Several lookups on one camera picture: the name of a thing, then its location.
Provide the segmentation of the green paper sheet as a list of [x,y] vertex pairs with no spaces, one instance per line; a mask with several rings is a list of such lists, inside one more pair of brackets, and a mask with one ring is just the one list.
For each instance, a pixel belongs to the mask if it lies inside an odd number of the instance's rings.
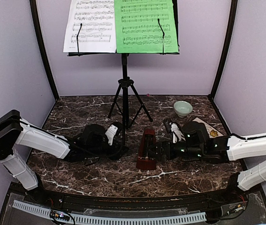
[[116,0],[117,53],[178,53],[171,0]]

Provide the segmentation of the white sheet music paper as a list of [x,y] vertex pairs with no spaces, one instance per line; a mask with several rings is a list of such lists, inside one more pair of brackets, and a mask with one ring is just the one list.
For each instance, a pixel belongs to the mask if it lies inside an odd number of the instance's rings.
[[63,52],[116,52],[113,0],[71,1]]

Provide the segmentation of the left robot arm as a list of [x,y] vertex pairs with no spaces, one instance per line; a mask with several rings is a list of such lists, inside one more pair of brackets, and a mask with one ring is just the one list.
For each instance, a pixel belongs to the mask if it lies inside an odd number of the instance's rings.
[[120,122],[109,128],[91,124],[74,137],[56,135],[34,126],[11,110],[0,118],[0,162],[30,192],[38,204],[45,204],[49,194],[41,181],[21,158],[15,145],[27,146],[67,162],[81,162],[88,158],[120,159],[127,151],[125,130]]

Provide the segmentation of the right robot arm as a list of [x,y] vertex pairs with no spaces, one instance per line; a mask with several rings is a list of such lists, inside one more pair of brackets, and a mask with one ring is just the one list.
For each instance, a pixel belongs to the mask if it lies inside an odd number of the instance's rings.
[[[205,161],[211,164],[227,163],[243,158],[266,156],[266,133],[239,136],[230,134],[211,138],[204,123],[190,121],[180,127],[175,122],[164,121],[172,141],[156,142],[146,148],[149,157],[160,162],[174,158],[184,161]],[[233,203],[240,190],[247,191],[266,181],[266,160],[246,171],[230,176],[228,189],[222,192],[226,203]]]

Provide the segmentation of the dark red wooden metronome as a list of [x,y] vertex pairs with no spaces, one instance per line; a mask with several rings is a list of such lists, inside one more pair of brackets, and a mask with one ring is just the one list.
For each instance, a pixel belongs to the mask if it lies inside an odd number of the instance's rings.
[[139,145],[136,168],[142,171],[156,170],[156,160],[149,156],[148,148],[156,143],[155,131],[145,129]]

